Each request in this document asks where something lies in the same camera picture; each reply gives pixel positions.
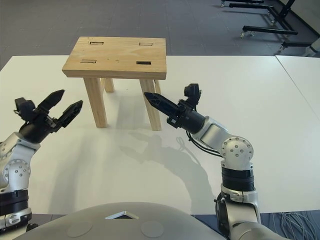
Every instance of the black cable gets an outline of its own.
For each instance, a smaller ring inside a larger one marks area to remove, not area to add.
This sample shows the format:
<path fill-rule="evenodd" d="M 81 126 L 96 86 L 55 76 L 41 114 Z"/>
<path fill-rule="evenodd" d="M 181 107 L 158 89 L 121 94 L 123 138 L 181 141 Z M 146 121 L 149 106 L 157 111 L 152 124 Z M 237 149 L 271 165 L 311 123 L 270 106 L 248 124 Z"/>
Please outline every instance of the black cable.
<path fill-rule="evenodd" d="M 190 132 L 188 132 L 188 131 L 185 131 L 185 132 L 186 132 L 187 137 L 189 138 L 188 140 L 189 140 L 190 142 L 192 142 L 198 149 L 206 152 L 207 154 L 211 154 L 211 155 L 214 155 L 214 156 L 223 158 L 222 155 L 221 155 L 217 150 L 204 147 L 203 145 L 201 145 L 200 143 L 198 143 L 198 142 L 191 136 Z"/>
<path fill-rule="evenodd" d="M 190 132 L 188 132 L 188 131 L 185 131 L 185 132 L 186 132 L 186 135 L 187 135 L 188 138 L 189 138 L 189 141 L 191 141 L 193 144 L 199 146 L 200 148 L 202 148 L 202 149 L 204 149 L 204 150 L 206 150 L 206 151 L 213 152 L 213 153 L 216 153 L 216 154 L 219 154 L 219 155 L 220 155 L 220 153 L 219 153 L 217 150 L 214 150 L 214 149 L 212 149 L 212 148 L 207 148 L 207 147 L 201 145 L 199 142 L 197 142 L 197 141 L 191 136 L 191 133 L 190 133 Z"/>

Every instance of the white table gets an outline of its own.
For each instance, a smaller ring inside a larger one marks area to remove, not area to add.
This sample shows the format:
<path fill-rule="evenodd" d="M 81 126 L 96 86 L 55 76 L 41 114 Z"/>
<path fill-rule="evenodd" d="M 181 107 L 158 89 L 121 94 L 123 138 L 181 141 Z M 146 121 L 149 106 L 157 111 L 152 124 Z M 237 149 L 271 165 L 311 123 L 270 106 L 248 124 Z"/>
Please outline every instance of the white table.
<path fill-rule="evenodd" d="M 320 58 L 276 56 L 320 119 Z"/>
<path fill-rule="evenodd" d="M 14 56 L 0 72 L 0 139 L 23 121 L 14 99 L 37 105 L 65 89 L 50 115 L 83 100 L 79 116 L 51 134 L 31 161 L 33 213 L 68 214 L 113 202 L 153 202 L 189 214 L 214 214 L 220 158 L 201 152 L 182 129 L 151 131 L 135 80 L 115 80 L 105 93 L 108 128 L 96 128 L 84 84 L 61 68 L 67 56 Z M 247 138 L 254 147 L 255 186 L 262 213 L 320 209 L 320 121 L 272 56 L 169 56 L 163 94 L 177 102 L 199 83 L 198 111 Z"/>

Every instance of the rectangular slot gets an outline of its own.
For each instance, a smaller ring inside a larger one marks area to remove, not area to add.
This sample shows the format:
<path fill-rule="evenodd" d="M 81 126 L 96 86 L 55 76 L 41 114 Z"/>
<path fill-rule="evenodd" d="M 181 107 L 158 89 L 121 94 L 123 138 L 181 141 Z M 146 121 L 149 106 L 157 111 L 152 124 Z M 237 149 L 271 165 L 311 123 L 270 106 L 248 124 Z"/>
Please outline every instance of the rectangular slot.
<path fill-rule="evenodd" d="M 103 41 L 91 41 L 90 44 L 91 45 L 103 45 L 104 42 Z"/>
<path fill-rule="evenodd" d="M 94 59 L 82 59 L 80 61 L 80 63 L 82 64 L 95 64 L 97 62 L 97 60 L 94 60 Z"/>
<path fill-rule="evenodd" d="M 140 64 L 140 65 L 151 65 L 150 61 L 136 61 L 136 64 Z"/>
<path fill-rule="evenodd" d="M 151 47 L 153 45 L 152 42 L 139 42 L 139 46 L 149 46 Z"/>

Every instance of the stool seat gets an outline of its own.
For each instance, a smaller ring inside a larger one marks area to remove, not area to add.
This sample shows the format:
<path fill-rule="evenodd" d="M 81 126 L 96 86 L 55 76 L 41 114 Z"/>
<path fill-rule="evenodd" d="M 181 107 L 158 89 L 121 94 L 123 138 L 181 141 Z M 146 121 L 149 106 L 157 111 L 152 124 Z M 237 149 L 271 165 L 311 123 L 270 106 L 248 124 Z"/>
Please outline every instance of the stool seat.
<path fill-rule="evenodd" d="M 159 112 L 144 92 L 161 93 L 159 80 L 167 75 L 165 38 L 81 36 L 62 71 L 83 78 L 97 128 L 107 127 L 103 93 L 115 91 L 113 79 L 139 79 L 151 128 L 161 130 Z"/>
<path fill-rule="evenodd" d="M 70 78 L 164 80 L 165 38 L 80 37 L 62 71 Z"/>

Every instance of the cable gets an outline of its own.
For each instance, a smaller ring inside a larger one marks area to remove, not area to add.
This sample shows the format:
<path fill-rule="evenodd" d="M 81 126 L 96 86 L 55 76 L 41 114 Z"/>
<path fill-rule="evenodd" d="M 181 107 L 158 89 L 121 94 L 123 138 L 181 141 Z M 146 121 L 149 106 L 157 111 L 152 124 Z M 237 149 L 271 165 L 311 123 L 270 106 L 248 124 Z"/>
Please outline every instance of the cable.
<path fill-rule="evenodd" d="M 317 240 L 317 232 L 314 224 L 308 217 L 308 212 L 281 212 L 280 226 L 287 239 L 293 240 Z"/>
<path fill-rule="evenodd" d="M 188 131 L 185 131 L 185 132 L 186 132 L 187 137 L 189 138 L 188 140 L 189 140 L 190 142 L 192 142 L 198 149 L 204 151 L 204 152 L 207 153 L 207 154 L 211 154 L 211 155 L 214 155 L 214 156 L 223 158 L 222 155 L 221 155 L 217 150 L 204 147 L 203 145 L 201 145 L 200 143 L 198 143 L 198 142 L 191 136 L 191 133 L 190 133 L 190 132 L 188 132 Z"/>

